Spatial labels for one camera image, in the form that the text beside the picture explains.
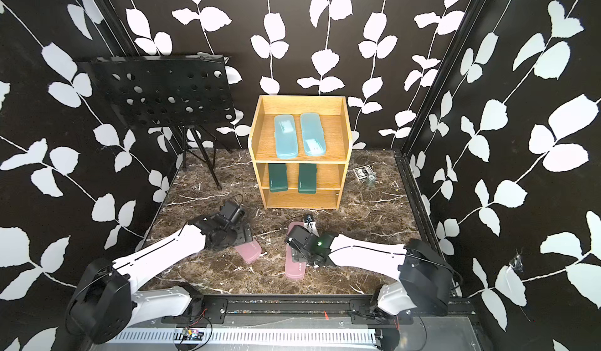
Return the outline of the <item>pink pencil case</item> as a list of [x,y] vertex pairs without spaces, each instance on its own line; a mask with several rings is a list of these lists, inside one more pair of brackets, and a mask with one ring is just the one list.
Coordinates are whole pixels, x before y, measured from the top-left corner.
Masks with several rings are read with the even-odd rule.
[[262,247],[256,240],[235,246],[235,250],[243,258],[246,264],[252,264],[262,254]]
[[[293,230],[295,226],[303,227],[302,222],[292,222],[288,226],[286,232],[287,235]],[[305,276],[306,271],[306,258],[297,251],[289,242],[289,237],[286,236],[286,264],[285,264],[285,275],[291,280],[301,280]]]

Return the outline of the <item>dark green pencil case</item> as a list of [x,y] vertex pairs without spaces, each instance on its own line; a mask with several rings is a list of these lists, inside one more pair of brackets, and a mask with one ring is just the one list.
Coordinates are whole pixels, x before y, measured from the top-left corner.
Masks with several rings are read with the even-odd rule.
[[317,165],[315,163],[301,163],[299,165],[297,191],[300,194],[316,194]]
[[288,191],[286,163],[269,163],[269,190],[272,193]]

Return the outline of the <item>light blue pencil case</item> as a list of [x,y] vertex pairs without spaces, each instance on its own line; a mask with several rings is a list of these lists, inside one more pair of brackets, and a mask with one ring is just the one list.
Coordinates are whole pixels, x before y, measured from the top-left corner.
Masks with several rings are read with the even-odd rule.
[[292,160],[298,155],[297,131],[295,119],[290,114],[277,115],[274,118],[274,138],[277,158]]
[[326,141],[319,114],[301,114],[300,125],[305,154],[308,156],[325,155]]

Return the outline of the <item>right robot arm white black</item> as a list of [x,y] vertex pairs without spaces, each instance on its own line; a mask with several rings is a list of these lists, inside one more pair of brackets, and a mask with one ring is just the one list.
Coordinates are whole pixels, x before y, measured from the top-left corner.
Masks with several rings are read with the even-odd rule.
[[325,232],[316,235],[301,225],[291,228],[285,243],[302,262],[314,267],[352,267],[393,280],[372,296],[368,316],[391,318],[408,310],[445,316],[457,272],[427,243],[378,244]]

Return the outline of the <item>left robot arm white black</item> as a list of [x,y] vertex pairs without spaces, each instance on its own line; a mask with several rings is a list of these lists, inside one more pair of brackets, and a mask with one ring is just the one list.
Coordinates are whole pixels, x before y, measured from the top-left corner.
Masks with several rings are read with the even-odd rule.
[[226,202],[217,213],[188,220],[180,230],[126,257],[92,261],[67,304],[64,327],[103,344],[124,329],[160,318],[193,324],[206,310],[203,295],[183,282],[172,288],[144,291],[159,273],[192,255],[242,246],[253,240],[244,208]]

